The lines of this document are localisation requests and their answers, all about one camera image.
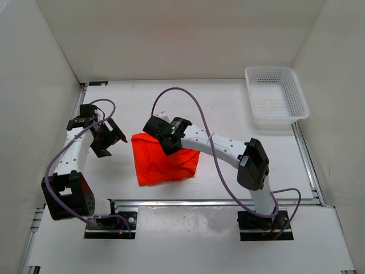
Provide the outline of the orange shorts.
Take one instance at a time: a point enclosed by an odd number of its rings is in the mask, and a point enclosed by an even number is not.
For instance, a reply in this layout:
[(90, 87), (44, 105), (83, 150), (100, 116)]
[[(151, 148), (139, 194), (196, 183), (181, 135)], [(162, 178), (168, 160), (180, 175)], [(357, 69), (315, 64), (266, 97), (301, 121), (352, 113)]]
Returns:
[(131, 142), (139, 186), (180, 182), (195, 176), (199, 151), (183, 148), (166, 156), (160, 143), (146, 133), (132, 135)]

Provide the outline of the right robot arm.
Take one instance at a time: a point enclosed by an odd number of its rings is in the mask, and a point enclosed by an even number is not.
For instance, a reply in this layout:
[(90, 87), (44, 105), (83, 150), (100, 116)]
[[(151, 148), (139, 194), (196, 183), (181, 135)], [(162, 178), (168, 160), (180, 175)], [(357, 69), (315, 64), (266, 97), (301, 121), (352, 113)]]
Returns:
[[(232, 199), (256, 216), (256, 221), (262, 228), (269, 228), (277, 221), (277, 205), (267, 182), (269, 160), (258, 140), (251, 139), (245, 143), (214, 135), (207, 128), (199, 128), (191, 121), (179, 117), (169, 120), (166, 115), (156, 115), (149, 122), (151, 125), (146, 125), (144, 131), (158, 141), (167, 156), (184, 148), (212, 156), (217, 173)], [(249, 190), (254, 209), (242, 204), (229, 189), (218, 160), (237, 170), (237, 182)]]

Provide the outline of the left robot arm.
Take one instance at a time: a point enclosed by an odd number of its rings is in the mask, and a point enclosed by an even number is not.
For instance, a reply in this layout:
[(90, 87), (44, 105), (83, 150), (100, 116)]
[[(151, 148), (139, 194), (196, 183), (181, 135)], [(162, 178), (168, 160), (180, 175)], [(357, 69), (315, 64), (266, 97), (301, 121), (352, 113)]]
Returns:
[(84, 123), (80, 118), (69, 121), (66, 150), (56, 158), (53, 174), (46, 173), (42, 191), (53, 220), (64, 220), (79, 215), (87, 220), (99, 217), (106, 228), (119, 223), (117, 206), (112, 199), (96, 199), (83, 175), (89, 149), (98, 158), (111, 156), (108, 151), (118, 141), (127, 142), (121, 129), (109, 118), (82, 133)]

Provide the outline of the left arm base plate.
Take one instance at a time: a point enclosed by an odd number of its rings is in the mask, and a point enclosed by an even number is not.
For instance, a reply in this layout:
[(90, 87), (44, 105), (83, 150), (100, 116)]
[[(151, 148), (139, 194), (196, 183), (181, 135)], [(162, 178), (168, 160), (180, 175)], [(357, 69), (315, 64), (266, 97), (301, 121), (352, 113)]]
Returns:
[(129, 228), (119, 217), (97, 219), (96, 224), (86, 225), (84, 231), (85, 239), (114, 239), (132, 240), (136, 236), (137, 211), (121, 211), (117, 213), (128, 223)]

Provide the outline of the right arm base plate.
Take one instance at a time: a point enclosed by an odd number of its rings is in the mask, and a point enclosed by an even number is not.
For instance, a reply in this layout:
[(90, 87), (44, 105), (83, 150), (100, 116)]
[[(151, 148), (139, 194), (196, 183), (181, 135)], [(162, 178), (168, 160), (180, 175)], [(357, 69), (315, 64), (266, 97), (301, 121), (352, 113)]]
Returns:
[(240, 241), (294, 240), (286, 210), (280, 210), (274, 219), (264, 219), (246, 211), (237, 212)]

